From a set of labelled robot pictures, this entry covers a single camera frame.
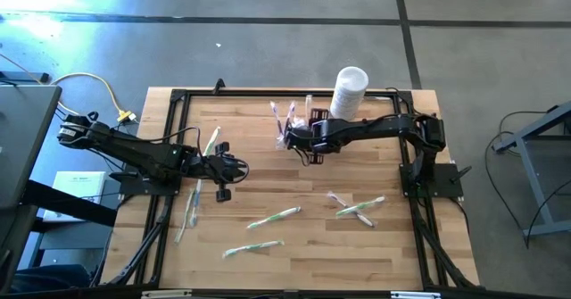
gray floor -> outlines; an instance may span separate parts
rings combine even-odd
[[[395,0],[0,0],[0,10],[165,16],[398,19]],[[415,20],[571,21],[571,0],[406,0]],[[571,99],[569,29],[412,28],[422,88],[435,89],[452,157],[474,169],[463,179],[481,282],[490,289],[571,296],[571,235],[533,239],[526,250],[484,172],[484,148],[508,112],[546,110]],[[4,54],[54,76],[96,73],[120,104],[140,113],[150,86],[332,87],[357,65],[370,86],[411,88],[401,28],[246,24],[143,24],[4,21]],[[14,70],[0,62],[0,70]],[[104,88],[90,79],[62,83],[63,99],[113,123]],[[517,129],[532,120],[517,116]],[[103,161],[59,147],[57,122],[34,179],[57,170],[105,170]],[[522,224],[537,208],[519,159],[491,155],[492,175]]]

white label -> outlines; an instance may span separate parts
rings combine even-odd
[[[69,135],[71,137],[75,137],[75,135],[77,134],[77,132],[75,130],[71,130],[71,129],[60,129],[60,134],[63,135]]]

power cord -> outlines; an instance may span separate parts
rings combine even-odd
[[[518,111],[518,112],[511,112],[509,114],[507,114],[506,116],[504,116],[501,120],[500,120],[500,126],[498,127],[498,134],[500,134],[503,130],[503,122],[509,118],[510,116],[513,115],[518,115],[518,114],[545,114],[546,112],[541,112],[541,111]],[[512,151],[511,149],[509,149],[508,151],[506,151],[506,153],[512,155],[512,156],[517,156],[519,157],[519,153]]]
[[[455,203],[458,208],[462,211],[462,214],[464,214],[464,220],[466,221],[466,230],[468,231],[468,235],[470,235],[470,222],[468,221],[468,215],[466,214],[466,210],[464,210],[464,207],[462,206],[462,204],[460,204],[460,202],[458,202],[457,199],[451,197],[450,200]]]
[[[57,118],[59,118],[62,122],[65,121],[65,120],[63,119],[63,117],[62,117],[59,113],[57,113],[57,112],[54,112],[54,116],[57,117]]]
[[[0,82],[5,83],[6,85],[12,85],[12,86],[14,86],[14,87],[17,87],[17,86],[18,86],[18,84],[12,83],[11,81],[8,81],[8,80],[0,80]]]
[[[3,57],[6,61],[11,62],[11,63],[12,63],[13,65],[15,65],[16,67],[20,68],[22,71],[26,72],[26,73],[28,74],[28,76],[29,76],[31,79],[35,80],[39,85],[47,85],[47,84],[42,83],[38,78],[34,77],[34,75],[32,75],[31,72],[29,72],[27,69],[25,69],[24,67],[22,67],[21,65],[19,65],[19,64],[18,64],[17,62],[15,62],[14,60],[8,58],[8,57],[5,56],[4,54],[0,54],[0,56]],[[101,77],[99,77],[99,76],[97,76],[97,75],[95,75],[95,74],[92,74],[92,73],[89,73],[89,72],[72,72],[72,73],[70,73],[70,74],[61,76],[60,78],[54,80],[54,81],[53,81],[51,84],[49,84],[49,85],[55,86],[55,85],[57,85],[58,83],[60,83],[60,82],[61,82],[62,80],[64,80],[64,79],[71,78],[71,77],[76,77],[76,76],[87,76],[87,77],[90,77],[90,78],[93,78],[93,79],[97,79],[97,80],[101,81],[101,82],[105,85],[105,87],[107,88],[107,91],[109,92],[109,95],[110,95],[110,97],[111,97],[111,100],[113,101],[113,105],[115,106],[115,109],[117,109],[117,113],[119,114],[119,118],[117,119],[117,122],[122,123],[122,122],[124,122],[124,121],[128,121],[128,120],[133,121],[133,120],[136,120],[136,119],[137,119],[136,115],[135,115],[132,111],[123,111],[121,108],[119,108],[119,105],[117,104],[117,99],[115,98],[115,94],[113,93],[113,90],[112,90],[111,86],[109,85],[109,83],[108,83],[107,81],[105,81],[105,79],[103,79],[103,78],[101,78]],[[17,85],[14,84],[14,83],[7,82],[7,81],[4,81],[4,80],[2,80],[2,81],[5,82],[5,83],[8,83],[8,84],[10,84],[10,85],[17,86]],[[66,110],[66,111],[68,111],[68,112],[70,112],[70,113],[72,113],[72,114],[74,114],[74,115],[79,115],[78,112],[76,112],[76,111],[72,110],[71,108],[67,107],[66,105],[64,105],[61,100],[58,101],[57,103],[58,103],[58,105],[59,105],[60,107],[62,107],[64,110]]]
[[[109,164],[112,164],[112,165],[115,166],[117,169],[123,171],[123,168],[122,168],[121,166],[117,165],[116,162],[114,162],[114,161],[112,161],[111,159],[109,159],[109,157],[107,157],[107,156],[105,156],[105,155],[99,153],[98,151],[96,151],[96,150],[94,150],[94,149],[92,149],[92,148],[89,148],[89,149],[87,149],[87,150],[88,150],[89,152],[93,153],[93,154],[97,154],[97,155],[101,156],[101,157],[103,158],[103,160],[107,163],[107,166],[109,166]]]
[[[296,147],[292,148],[298,155],[300,155],[300,158],[302,159],[302,165],[305,167],[310,166],[310,156],[307,155],[307,153],[305,153],[305,151],[302,151]]]
[[[421,116],[428,116],[430,118],[436,118],[433,115],[428,115],[426,113],[423,112],[419,112],[416,108],[414,108],[414,104],[406,99],[404,99],[404,97],[401,95],[401,90],[399,90],[397,87],[387,87],[385,89],[392,89],[396,92],[396,95],[407,105],[407,108],[409,109],[409,113],[413,113],[416,115],[421,115]]]
[[[547,204],[547,202],[554,196],[557,194],[557,192],[559,192],[563,187],[566,187],[567,185],[569,185],[571,183],[571,179],[568,180],[567,182],[561,184],[559,187],[557,187],[555,190],[553,190],[553,192],[551,192],[551,194],[545,199],[545,201],[543,201],[542,205],[539,206],[539,209],[537,209],[537,212],[535,212],[534,215],[534,219],[532,220],[532,223],[529,225],[529,229],[527,230],[527,235],[525,236],[525,248],[529,249],[529,237],[532,234],[532,228],[534,227],[534,223],[535,220],[537,220],[537,217],[539,216],[539,213],[542,211],[542,208],[545,204]]]
[[[492,187],[493,190],[496,192],[496,194],[500,197],[501,201],[503,202],[504,206],[506,207],[506,209],[508,209],[509,215],[511,215],[511,218],[514,220],[514,222],[516,222],[516,226],[517,229],[519,229],[519,231],[523,230],[521,224],[519,223],[519,220],[517,220],[516,215],[514,214],[514,212],[511,210],[511,208],[509,207],[508,203],[506,202],[506,200],[503,198],[503,195],[501,195],[500,190],[498,189],[498,187],[496,186],[496,184],[493,182],[492,179],[492,174],[490,173],[490,168],[488,165],[488,150],[490,149],[490,147],[492,147],[493,141],[495,141],[498,137],[501,137],[502,134],[513,134],[511,132],[508,131],[502,131],[500,132],[498,135],[494,136],[492,138],[492,140],[490,141],[490,143],[488,143],[488,146],[485,148],[484,150],[484,166],[485,166],[485,172],[488,174],[488,179],[490,180],[490,183],[492,183]]]
[[[101,134],[101,135],[105,135],[105,136],[107,136],[107,137],[113,137],[113,138],[117,138],[117,139],[122,139],[122,140],[129,141],[129,142],[149,142],[149,143],[159,142],[159,141],[162,141],[162,140],[164,140],[164,139],[168,139],[168,138],[174,137],[174,136],[176,136],[176,135],[178,135],[178,134],[180,134],[180,133],[184,133],[184,132],[186,132],[186,131],[188,131],[188,130],[190,130],[190,129],[196,129],[196,131],[198,132],[197,135],[198,135],[198,137],[199,137],[198,139],[196,139],[196,147],[198,147],[198,153],[201,155],[201,157],[203,157],[202,151],[200,150],[200,129],[197,128],[196,126],[189,126],[189,127],[187,127],[187,128],[184,128],[184,129],[181,129],[181,130],[179,130],[179,131],[176,131],[176,132],[174,132],[174,133],[172,133],[172,134],[170,134],[170,135],[167,135],[167,136],[165,136],[165,137],[152,138],[152,139],[115,137],[113,134],[106,133],[106,132],[103,132],[103,131],[98,130],[98,129],[91,129],[90,127],[83,126],[83,125],[77,125],[77,124],[62,125],[62,127],[65,128],[65,129],[87,129],[87,130],[91,130],[91,131],[93,131],[93,132],[95,132],[95,133],[98,133],[98,134]]]

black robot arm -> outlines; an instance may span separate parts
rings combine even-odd
[[[429,115],[389,114],[374,120],[328,119],[328,110],[313,109],[309,127],[286,124],[288,149],[308,154],[310,164],[323,163],[323,155],[339,153],[355,140],[403,137],[419,151],[413,163],[415,179],[431,177],[436,154],[446,147],[442,120]]]
[[[210,179],[219,184],[217,199],[230,198],[226,184],[245,179],[247,164],[228,154],[229,143],[216,146],[214,155],[203,156],[197,147],[145,140],[122,133],[100,121],[96,116],[68,115],[57,136],[60,144],[69,148],[87,149],[107,154],[137,169],[136,173],[114,173],[117,180],[147,182],[149,187],[170,185],[180,178]]]

wooden table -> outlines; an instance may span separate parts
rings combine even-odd
[[[139,137],[162,136],[171,89],[149,88]],[[416,90],[412,94],[418,110],[439,114],[434,91]],[[285,117],[292,99],[272,100]],[[269,100],[254,96],[192,99],[187,125],[201,128],[201,145],[206,146],[211,132],[221,126],[220,141],[229,141],[230,152],[246,160],[251,170],[244,182],[231,186],[229,202],[216,203],[217,187],[212,182],[205,183],[198,225],[188,228],[180,245],[174,245],[187,196],[195,184],[193,179],[184,179],[170,219],[161,287],[420,289],[410,207],[401,195],[397,138],[352,142],[340,154],[327,155],[324,164],[305,168],[294,151],[276,150],[276,121]],[[297,114],[303,116],[304,98],[295,100]],[[313,107],[328,108],[329,103],[330,99],[314,98]],[[392,112],[390,101],[365,100],[357,118],[376,118]],[[188,131],[185,144],[195,145],[195,140],[195,133]],[[438,154],[438,162],[449,160],[448,149]],[[326,197],[329,190],[348,203],[384,195],[386,200],[381,206],[366,210],[378,222],[377,227],[368,228],[351,216],[337,220],[335,212],[340,207]],[[148,203],[148,196],[136,196],[120,208],[102,281],[117,275],[138,248]],[[298,205],[302,211],[286,220],[245,229],[249,222]],[[444,249],[467,278],[477,284],[462,213],[456,204],[445,199],[435,199],[434,209]],[[229,248],[270,240],[284,240],[285,245],[222,259]],[[436,280],[434,256],[431,251],[426,256]],[[152,249],[147,276],[153,262]]]

